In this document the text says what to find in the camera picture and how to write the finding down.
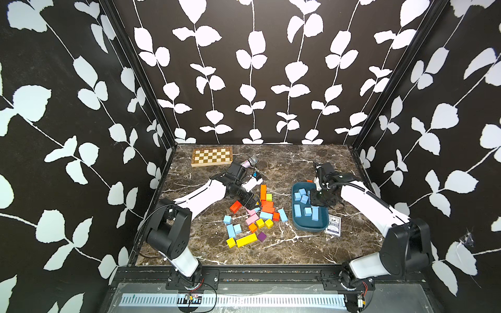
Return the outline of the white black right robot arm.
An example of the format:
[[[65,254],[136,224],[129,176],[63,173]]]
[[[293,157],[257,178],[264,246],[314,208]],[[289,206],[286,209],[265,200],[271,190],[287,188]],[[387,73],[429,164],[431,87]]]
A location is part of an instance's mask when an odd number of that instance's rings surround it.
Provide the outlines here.
[[[342,264],[339,281],[354,290],[364,279],[378,276],[403,278],[433,263],[431,232],[422,219],[411,219],[381,200],[350,173],[340,173],[330,163],[314,163],[316,177],[313,200],[327,206],[337,196],[369,219],[384,240],[378,252]]]

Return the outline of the light blue thin block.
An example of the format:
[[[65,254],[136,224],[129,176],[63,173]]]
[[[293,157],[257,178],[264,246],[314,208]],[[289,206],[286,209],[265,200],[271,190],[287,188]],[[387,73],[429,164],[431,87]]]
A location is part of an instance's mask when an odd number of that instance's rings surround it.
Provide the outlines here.
[[[302,216],[301,206],[299,204],[294,204],[294,214],[296,218],[300,218]]]

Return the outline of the light blue long block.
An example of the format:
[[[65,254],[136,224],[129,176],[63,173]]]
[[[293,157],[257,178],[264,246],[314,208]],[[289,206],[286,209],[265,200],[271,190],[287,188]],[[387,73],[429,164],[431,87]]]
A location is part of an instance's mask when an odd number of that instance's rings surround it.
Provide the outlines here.
[[[317,206],[312,206],[312,215],[311,218],[313,221],[319,221],[319,207]]]

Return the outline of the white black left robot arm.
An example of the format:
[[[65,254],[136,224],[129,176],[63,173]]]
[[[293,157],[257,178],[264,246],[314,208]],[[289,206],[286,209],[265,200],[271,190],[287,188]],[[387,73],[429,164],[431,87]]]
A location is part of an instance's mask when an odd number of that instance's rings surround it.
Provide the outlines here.
[[[201,263],[188,248],[192,220],[226,197],[236,197],[242,206],[253,207],[260,197],[251,190],[261,183],[259,174],[243,183],[238,177],[222,173],[184,197],[159,200],[144,224],[145,242],[167,258],[183,279],[191,284],[200,282]]]

